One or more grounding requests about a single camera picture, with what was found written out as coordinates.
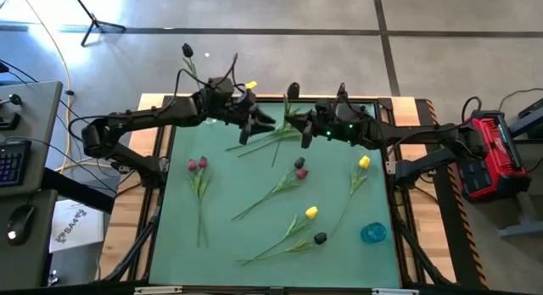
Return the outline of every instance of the green mat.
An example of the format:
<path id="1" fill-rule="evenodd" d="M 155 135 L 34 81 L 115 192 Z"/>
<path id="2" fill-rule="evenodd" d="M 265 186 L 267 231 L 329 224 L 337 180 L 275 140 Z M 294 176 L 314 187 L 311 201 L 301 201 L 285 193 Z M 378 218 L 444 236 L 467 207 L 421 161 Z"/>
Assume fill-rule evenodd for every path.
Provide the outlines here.
<path id="1" fill-rule="evenodd" d="M 260 106 L 277 120 L 277 126 L 281 124 L 282 103 Z M 309 103 L 294 103 L 292 109 L 305 112 L 311 107 Z M 373 106 L 368 106 L 367 111 L 374 114 Z M 252 148 L 226 152 L 226 148 L 238 144 L 238 137 L 236 126 L 225 126 L 220 121 L 177 128 L 150 283 L 400 287 L 379 151 L 368 152 L 363 147 L 329 142 L 323 137 L 313 138 L 308 149 L 302 149 L 300 141 L 282 142 L 272 168 L 276 145 L 238 158 L 238 154 Z M 349 195 L 350 166 L 365 153 L 371 158 L 370 168 L 365 171 L 369 178 L 351 199 L 343 224 L 331 237 Z M 209 246 L 197 248 L 198 199 L 188 182 L 187 161 L 198 161 L 202 155 L 209 159 L 213 178 L 203 200 Z M 299 156 L 305 157 L 305 168 L 309 170 L 301 187 L 280 193 L 242 220 L 230 220 L 269 192 Z M 281 240 L 294 215 L 303 218 L 310 206 L 319 208 L 310 227 L 311 237 L 319 231 L 326 232 L 329 238 L 323 245 L 244 267 L 235 262 L 252 258 Z M 387 236 L 382 242 L 366 244 L 360 232 L 372 222 L 382 223 Z M 289 238 L 271 253 L 292 247 L 303 234 Z"/>

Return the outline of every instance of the wooden table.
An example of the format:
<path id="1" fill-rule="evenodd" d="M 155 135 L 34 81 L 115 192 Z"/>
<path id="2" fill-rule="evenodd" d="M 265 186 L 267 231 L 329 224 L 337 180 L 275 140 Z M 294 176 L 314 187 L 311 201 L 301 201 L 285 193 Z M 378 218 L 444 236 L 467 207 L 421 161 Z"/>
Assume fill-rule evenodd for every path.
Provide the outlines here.
<path id="1" fill-rule="evenodd" d="M 138 109 L 150 109 L 152 106 L 160 107 L 163 103 L 164 96 L 167 96 L 167 94 L 143 94 Z M 281 97 L 281 95 L 260 96 Z M 420 125 L 417 106 L 413 97 L 392 97 L 391 100 L 394 107 L 395 123 L 397 125 Z M 129 144 L 130 149 L 141 155 L 151 155 L 154 148 L 156 133 L 156 128 L 133 132 Z M 162 140 L 162 148 L 160 149 L 161 156 L 165 155 L 169 133 L 170 129 L 166 128 L 165 137 Z M 402 145 L 401 153 L 403 159 L 413 160 L 424 156 L 426 154 L 426 148 L 423 145 Z M 138 182 L 139 176 L 133 175 L 128 181 L 120 186 L 119 190 L 133 186 Z M 435 195 L 434 185 L 419 181 L 417 186 Z M 104 240 L 102 257 L 100 259 L 100 265 L 104 275 L 110 273 L 120 262 L 135 239 L 138 218 L 143 203 L 143 192 L 144 189 L 138 187 L 126 192 L 115 201 L 109 229 Z M 149 216 L 153 213 L 157 196 L 158 191 L 155 191 L 151 202 L 151 209 L 149 210 Z M 418 190 L 411 190 L 410 198 L 420 245 L 441 273 L 450 281 L 456 281 L 439 205 L 433 199 L 425 196 L 424 193 L 419 192 Z M 403 207 L 400 208 L 400 211 L 405 214 Z M 141 278 L 144 272 L 145 264 L 147 262 L 148 244 L 149 240 L 146 242 L 140 255 L 136 275 L 137 279 Z M 414 258 L 406 242 L 404 242 L 404 249 L 406 252 L 409 276 L 413 281 L 417 281 Z"/>

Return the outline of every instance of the concrete floor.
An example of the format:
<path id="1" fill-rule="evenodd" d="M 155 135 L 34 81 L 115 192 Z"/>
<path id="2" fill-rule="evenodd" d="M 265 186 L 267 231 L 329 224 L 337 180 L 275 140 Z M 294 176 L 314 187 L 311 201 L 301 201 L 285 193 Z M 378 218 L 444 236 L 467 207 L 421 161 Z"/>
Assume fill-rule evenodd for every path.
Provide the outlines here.
<path id="1" fill-rule="evenodd" d="M 30 1 L 52 28 L 88 24 L 75 0 Z M 84 1 L 100 20 L 137 28 L 341 29 L 358 34 L 379 29 L 373 0 Z M 543 31 L 543 0 L 382 1 L 391 31 Z M 0 9 L 0 21 L 21 25 L 36 23 L 36 18 L 24 0 L 8 0 Z M 40 81 L 66 82 L 47 34 L 39 25 L 29 27 L 27 32 L 0 31 L 0 58 Z M 73 108 L 79 115 L 135 109 L 142 93 L 172 92 L 184 42 L 193 46 L 202 76 L 222 75 L 239 53 L 237 78 L 258 81 L 256 92 L 284 92 L 297 81 L 304 94 L 329 94 L 344 81 L 352 95 L 391 95 L 380 36 L 93 34 L 85 48 L 79 45 L 81 33 L 54 31 L 53 36 L 70 68 Z M 484 109 L 496 109 L 510 92 L 543 86 L 543 37 L 507 36 L 391 36 L 400 95 L 431 99 L 445 123 L 459 122 L 462 105 L 472 95 L 483 99 Z M 0 75 L 0 80 L 12 78 Z M 193 92 L 195 85 L 185 80 L 180 90 Z M 514 120 L 520 109 L 539 98 L 541 92 L 509 99 L 503 108 L 507 119 Z M 63 108 L 59 115 L 64 116 Z M 53 145 L 65 147 L 60 123 Z M 528 167 L 543 156 L 538 149 L 522 148 L 521 153 Z M 79 158 L 76 150 L 74 156 Z M 61 162 L 62 156 L 51 151 L 48 166 Z M 539 182 L 542 173 L 543 168 L 533 177 Z M 74 177 L 91 179 L 84 171 Z M 532 186 L 530 194 L 535 207 L 543 210 L 537 188 Z M 509 201 L 466 205 L 490 287 L 543 293 L 543 236 L 497 236 L 496 228 L 515 224 Z M 96 248 L 87 253 L 96 253 Z M 83 266 L 94 263 L 94 258 L 84 259 Z M 65 282 L 81 282 L 81 277 Z"/>

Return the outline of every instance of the small blue container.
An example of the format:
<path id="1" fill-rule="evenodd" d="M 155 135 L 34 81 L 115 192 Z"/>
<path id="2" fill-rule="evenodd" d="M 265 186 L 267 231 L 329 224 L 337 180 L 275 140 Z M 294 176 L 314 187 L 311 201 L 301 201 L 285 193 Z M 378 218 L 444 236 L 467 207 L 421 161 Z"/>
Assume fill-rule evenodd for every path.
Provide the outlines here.
<path id="1" fill-rule="evenodd" d="M 383 224 L 379 222 L 371 223 L 370 225 L 362 228 L 360 232 L 360 237 L 363 242 L 372 244 L 381 242 L 387 236 L 387 229 L 384 228 Z"/>

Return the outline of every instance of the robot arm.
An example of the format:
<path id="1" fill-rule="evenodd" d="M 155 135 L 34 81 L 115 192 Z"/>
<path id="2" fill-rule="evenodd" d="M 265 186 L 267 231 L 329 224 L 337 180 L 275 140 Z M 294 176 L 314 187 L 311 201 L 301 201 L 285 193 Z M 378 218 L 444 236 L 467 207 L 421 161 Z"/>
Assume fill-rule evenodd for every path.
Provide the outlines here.
<path id="1" fill-rule="evenodd" d="M 323 99 L 315 104 L 315 109 L 285 116 L 285 120 L 303 134 L 303 148 L 308 148 L 313 137 L 317 136 L 383 152 L 387 147 L 400 143 L 441 144 L 445 147 L 416 161 L 388 163 L 388 172 L 395 174 L 397 186 L 413 188 L 424 172 L 453 163 L 458 158 L 481 160 L 488 152 L 482 134 L 468 123 L 394 126 L 376 120 L 365 111 L 365 107 L 349 103 L 343 83 L 334 100 Z"/>
<path id="2" fill-rule="evenodd" d="M 125 166 L 137 170 L 145 187 L 156 188 L 165 182 L 159 159 L 143 157 L 118 143 L 130 131 L 163 125 L 197 126 L 206 118 L 222 120 L 239 126 L 239 142 L 247 143 L 250 136 L 273 131 L 275 120 L 256 105 L 256 95 L 248 89 L 241 97 L 233 98 L 234 85 L 226 77 L 210 79 L 190 97 L 176 97 L 163 108 L 141 111 L 127 110 L 95 119 L 81 133 L 84 152 L 96 159 L 113 159 L 114 168 Z"/>

